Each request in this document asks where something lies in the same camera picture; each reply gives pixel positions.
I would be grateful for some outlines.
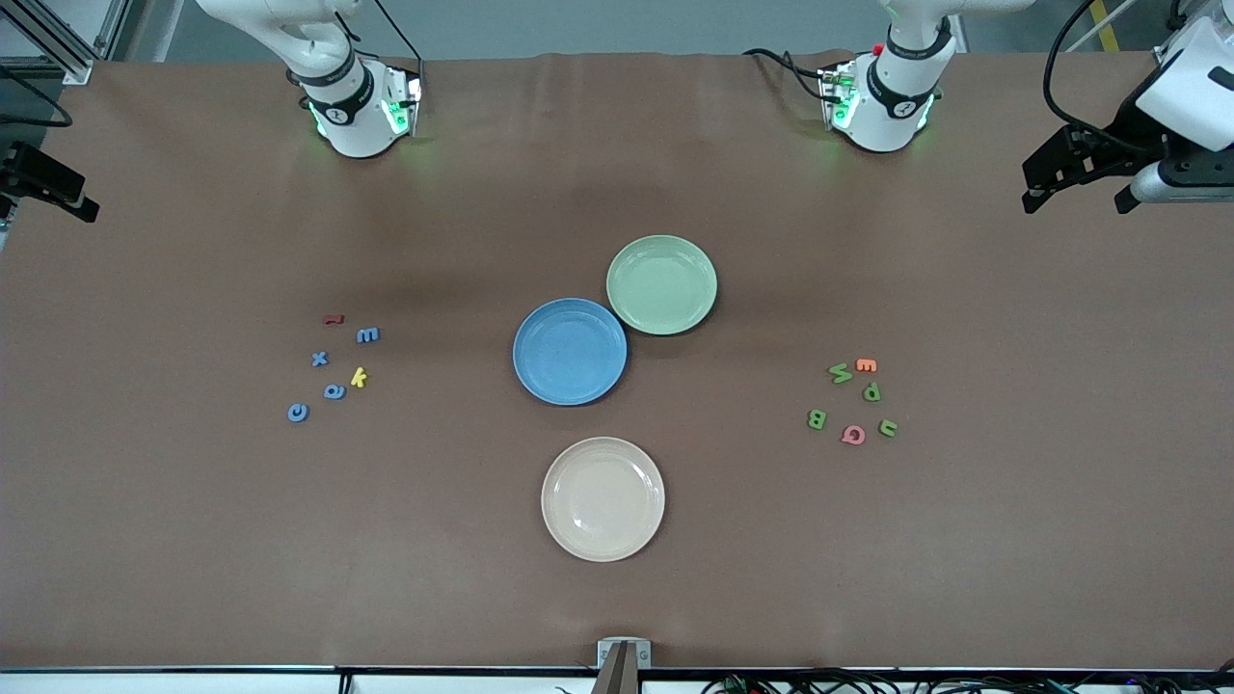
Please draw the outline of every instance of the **green led light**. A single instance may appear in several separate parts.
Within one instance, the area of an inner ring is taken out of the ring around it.
[[[312,114],[312,120],[317,123],[317,133],[326,137],[326,126],[321,125],[321,115],[317,114],[317,107],[311,102],[308,104],[308,112]]]
[[[930,98],[926,100],[926,105],[922,106],[922,117],[917,120],[917,130],[926,127],[926,119],[929,117],[929,107],[933,105],[934,96],[930,95]]]
[[[390,130],[392,130],[395,135],[407,132],[408,126],[407,117],[404,115],[405,109],[397,102],[389,104],[386,101],[381,101],[381,105],[385,107],[386,120],[390,121]]]
[[[860,104],[860,96],[861,94],[856,89],[850,89],[844,100],[835,105],[835,117],[833,119],[835,127],[844,128],[853,122],[853,114]]]

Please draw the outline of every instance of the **blue plate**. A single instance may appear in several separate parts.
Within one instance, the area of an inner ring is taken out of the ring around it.
[[[608,393],[623,370],[626,332],[595,301],[549,301],[532,311],[515,336],[515,373],[545,403],[591,403]]]

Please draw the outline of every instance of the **black cable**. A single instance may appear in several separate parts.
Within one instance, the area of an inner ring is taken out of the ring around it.
[[[1076,687],[1083,687],[1085,684],[1088,684],[1088,680],[1092,679],[1092,678],[1095,678],[1095,677],[1097,677],[1097,671],[1090,672],[1088,674],[1083,675],[1083,679],[1081,679],[1080,682],[1076,682],[1071,687],[1072,687],[1072,689],[1076,688]]]
[[[796,70],[797,74],[803,77],[814,77],[814,78],[818,77],[818,73],[812,73],[810,70],[797,68],[796,65],[790,65],[787,61],[785,61],[780,56],[776,56],[771,51],[768,51],[766,48],[750,48],[749,51],[742,53],[742,56],[764,56],[766,58],[771,58],[772,61],[779,63],[781,68],[786,70]]]
[[[766,56],[766,57],[771,58],[772,61],[775,61],[776,64],[779,64],[781,68],[791,72],[792,77],[797,78],[797,84],[800,84],[801,88],[806,90],[806,94],[810,94],[811,96],[813,96],[814,99],[818,99],[819,101],[827,101],[828,104],[839,104],[840,102],[840,100],[839,100],[838,96],[830,96],[830,95],[826,95],[826,94],[819,94],[818,91],[814,91],[808,84],[806,84],[806,79],[805,78],[811,77],[811,78],[818,79],[818,72],[817,70],[810,72],[807,69],[798,68],[797,63],[795,63],[792,61],[792,56],[787,51],[784,52],[784,56],[776,56],[775,53],[768,51],[766,48],[750,48],[749,51],[742,53],[742,56]],[[828,70],[828,69],[834,68],[838,64],[840,64],[840,63],[829,63],[827,65],[822,65],[818,69],[819,70]]]
[[[1170,31],[1178,31],[1187,23],[1187,15],[1181,11],[1182,0],[1170,0],[1170,16],[1165,20],[1165,27]]]
[[[816,694],[814,683],[803,677],[791,675],[787,682],[789,694]]]
[[[1201,689],[1207,689],[1211,694],[1220,694],[1220,690],[1217,689],[1217,687],[1214,687],[1214,685],[1212,685],[1212,684],[1209,684],[1207,682],[1201,682],[1201,680],[1196,679],[1196,675],[1193,675],[1193,674],[1188,673],[1188,674],[1186,674],[1183,677],[1185,677],[1185,679],[1181,683],[1178,683],[1178,688],[1182,689],[1182,690],[1186,690],[1186,692],[1198,692]]]
[[[334,12],[334,19],[338,20],[338,25],[341,27],[343,27],[343,33],[347,35],[347,38],[349,38],[349,40],[352,40],[352,41],[354,41],[357,43],[360,42],[360,37],[355,36],[355,33],[352,32],[352,27],[347,26],[347,22],[343,20],[343,15],[339,15],[338,12]]]
[[[763,694],[784,694],[780,689],[765,679],[752,679],[763,690]]]
[[[997,689],[1002,692],[1009,692],[1012,694],[1029,694],[1029,693],[1044,694],[1044,687],[1041,683],[1032,683],[1032,682],[1014,683],[1002,677],[933,682],[926,689],[926,694],[934,694],[934,690],[943,684],[956,684],[958,687],[944,689],[938,694],[960,694],[960,693],[981,694],[986,689]]]
[[[25,79],[22,79],[21,77],[19,77],[17,74],[15,74],[12,70],[10,70],[4,65],[0,65],[0,77],[5,77],[7,79],[16,82],[23,89],[35,94],[35,96],[38,96],[43,101],[47,101],[48,104],[52,105],[53,109],[56,109],[56,112],[60,115],[60,119],[63,119],[59,121],[53,121],[47,119],[28,119],[25,116],[12,116],[9,114],[0,114],[0,125],[32,125],[37,127],[69,127],[70,125],[73,125],[73,116],[70,116],[68,111],[60,107],[60,105],[57,104],[54,99],[43,94],[33,84],[30,84],[28,82],[26,82]]]
[[[891,682],[890,679],[882,677],[881,674],[877,674],[877,673],[874,673],[874,672],[868,672],[868,673],[865,673],[865,675],[869,677],[871,680],[877,679],[879,682],[882,682],[882,683],[887,684],[888,687],[891,687],[892,692],[895,692],[896,694],[903,694],[903,692],[900,690],[900,685],[898,684],[896,684],[895,682]]]
[[[399,25],[394,22],[394,17],[391,17],[390,12],[385,10],[385,5],[381,4],[381,0],[373,0],[373,1],[376,2],[378,9],[381,10],[383,15],[385,15],[386,21],[390,22],[390,27],[394,28],[395,33],[399,35],[399,38],[401,38],[402,42],[407,44],[407,48],[411,48],[411,52],[413,56],[416,56],[416,59],[423,62],[423,58],[420,57],[420,51],[416,51],[416,47],[411,44],[411,41],[407,41],[407,36],[402,33],[402,30],[399,28]]]
[[[1076,116],[1072,116],[1071,114],[1064,111],[1062,107],[1059,106],[1059,104],[1054,100],[1054,94],[1050,90],[1050,80],[1054,78],[1054,61],[1055,58],[1059,57],[1059,49],[1062,48],[1062,40],[1066,38],[1067,32],[1070,32],[1071,28],[1076,26],[1076,22],[1080,21],[1080,17],[1082,17],[1083,14],[1087,12],[1088,9],[1092,7],[1093,2],[1096,1],[1097,0],[1083,0],[1083,2],[1081,2],[1080,6],[1076,7],[1076,11],[1072,12],[1071,16],[1067,19],[1066,23],[1062,25],[1062,28],[1059,30],[1059,35],[1054,37],[1054,44],[1050,46],[1050,52],[1045,57],[1045,74],[1041,77],[1041,95],[1045,98],[1045,105],[1049,106],[1050,111],[1053,111],[1055,116],[1062,119],[1064,121],[1071,123],[1072,126],[1085,132],[1096,135],[1097,137],[1101,137],[1102,140],[1109,142],[1111,144],[1116,144],[1129,152],[1135,152],[1138,154],[1153,157],[1156,154],[1156,151],[1132,144],[1125,140],[1114,137],[1113,135],[1106,132],[1104,130],[1090,122],[1082,121]]]
[[[861,689],[861,683],[859,683],[859,682],[851,682],[851,680],[849,680],[849,682],[842,682],[842,683],[837,684],[835,687],[833,687],[830,689],[830,692],[834,692],[835,689],[839,689],[842,687],[849,687],[849,688],[856,689],[858,694],[866,694],[866,690]]]

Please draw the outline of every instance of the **plate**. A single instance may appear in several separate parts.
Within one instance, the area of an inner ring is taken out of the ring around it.
[[[608,265],[608,304],[626,325],[676,335],[698,325],[716,303],[716,268],[702,248],[676,236],[645,236]]]
[[[617,383],[626,353],[626,331],[608,309],[586,299],[558,299],[518,327],[515,374],[545,403],[582,405]]]
[[[616,562],[642,550],[664,519],[664,480],[642,448],[585,438],[553,461],[540,490],[544,525],[566,552]]]

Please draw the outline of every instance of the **gray floor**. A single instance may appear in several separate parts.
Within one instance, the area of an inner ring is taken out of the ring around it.
[[[886,37],[874,0],[384,0],[426,59],[520,58],[542,53],[740,53],[755,46],[795,53],[865,49]],[[1139,0],[1116,23],[1123,49],[1146,49],[1165,31],[1169,0]],[[1017,15],[965,19],[974,52],[1044,52],[1076,5],[1039,0]],[[1117,2],[1111,0],[1111,9]],[[374,53],[406,48],[373,0],[349,21]],[[1092,26],[1087,17],[1072,36]],[[1099,49],[1096,40],[1087,49]],[[273,61],[263,46],[185,0],[168,61]]]

